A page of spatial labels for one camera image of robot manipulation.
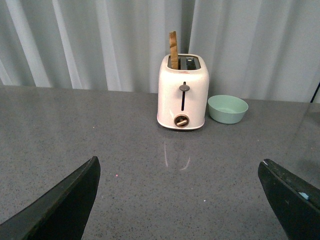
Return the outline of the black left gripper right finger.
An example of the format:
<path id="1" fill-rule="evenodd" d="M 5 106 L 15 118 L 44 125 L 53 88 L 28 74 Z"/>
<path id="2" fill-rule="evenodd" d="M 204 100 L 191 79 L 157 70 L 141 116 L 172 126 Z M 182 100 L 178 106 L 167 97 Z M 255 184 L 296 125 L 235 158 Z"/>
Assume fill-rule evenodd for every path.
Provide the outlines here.
<path id="1" fill-rule="evenodd" d="M 289 240 L 320 238 L 320 190 L 270 159 L 258 166 L 266 198 Z"/>

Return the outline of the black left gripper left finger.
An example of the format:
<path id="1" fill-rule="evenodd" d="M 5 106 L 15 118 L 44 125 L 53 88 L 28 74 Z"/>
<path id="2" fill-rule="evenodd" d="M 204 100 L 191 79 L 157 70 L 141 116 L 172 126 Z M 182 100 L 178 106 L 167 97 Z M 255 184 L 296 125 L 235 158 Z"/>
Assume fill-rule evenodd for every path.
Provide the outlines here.
<path id="1" fill-rule="evenodd" d="M 93 156 L 0 225 L 2 240 L 80 240 L 94 205 L 101 166 Z"/>

